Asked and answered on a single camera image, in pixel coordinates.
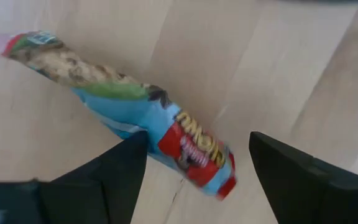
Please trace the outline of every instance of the black plastic part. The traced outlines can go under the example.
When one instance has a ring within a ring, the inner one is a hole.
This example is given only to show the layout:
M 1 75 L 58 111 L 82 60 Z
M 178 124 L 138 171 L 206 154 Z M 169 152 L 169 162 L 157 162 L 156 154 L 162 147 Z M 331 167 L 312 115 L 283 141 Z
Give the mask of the black plastic part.
M 258 132 L 249 150 L 280 224 L 358 223 L 358 175 Z
M 0 183 L 0 224 L 130 223 L 145 172 L 145 131 L 46 183 Z

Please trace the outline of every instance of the snack bag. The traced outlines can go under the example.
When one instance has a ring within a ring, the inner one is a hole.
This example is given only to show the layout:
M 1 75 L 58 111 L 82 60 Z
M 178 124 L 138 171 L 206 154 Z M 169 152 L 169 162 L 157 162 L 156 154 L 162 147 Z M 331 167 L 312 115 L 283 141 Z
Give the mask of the snack bag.
M 71 88 L 121 138 L 146 130 L 149 155 L 181 172 L 206 194 L 223 199 L 235 186 L 229 148 L 158 86 L 89 63 L 43 31 L 0 34 L 0 54 Z

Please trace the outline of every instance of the wooden floor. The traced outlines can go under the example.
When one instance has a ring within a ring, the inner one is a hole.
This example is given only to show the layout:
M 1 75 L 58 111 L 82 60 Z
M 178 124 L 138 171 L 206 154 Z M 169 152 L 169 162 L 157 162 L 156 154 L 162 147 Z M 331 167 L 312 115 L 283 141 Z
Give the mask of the wooden floor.
M 358 4 L 0 0 L 0 33 L 39 29 L 167 89 L 235 153 L 223 202 L 149 159 L 133 223 L 276 223 L 250 131 L 358 173 Z M 0 180 L 50 180 L 119 141 L 70 90 L 0 58 Z

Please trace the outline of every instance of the plastic wrapper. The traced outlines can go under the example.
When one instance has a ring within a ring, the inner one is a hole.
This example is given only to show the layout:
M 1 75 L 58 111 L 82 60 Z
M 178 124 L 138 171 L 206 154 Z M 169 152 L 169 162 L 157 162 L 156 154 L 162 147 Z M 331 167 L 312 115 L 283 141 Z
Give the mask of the plastic wrapper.
M 224 198 L 235 186 L 229 148 L 171 102 L 165 90 L 89 63 L 44 31 L 0 34 L 0 54 L 71 88 L 119 137 L 146 130 L 149 155 L 182 173 L 206 194 Z

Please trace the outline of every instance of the wood grain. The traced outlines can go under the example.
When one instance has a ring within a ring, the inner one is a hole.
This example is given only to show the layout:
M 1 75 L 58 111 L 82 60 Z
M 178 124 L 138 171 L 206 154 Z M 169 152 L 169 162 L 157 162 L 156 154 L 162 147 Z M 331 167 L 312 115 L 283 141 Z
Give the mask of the wood grain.
M 133 223 L 276 223 L 249 157 L 250 131 L 358 173 L 357 9 L 0 0 L 0 33 L 49 30 L 84 58 L 165 88 L 230 143 L 239 182 L 223 202 L 149 159 Z M 0 58 L 0 180 L 50 180 L 119 141 L 69 90 Z

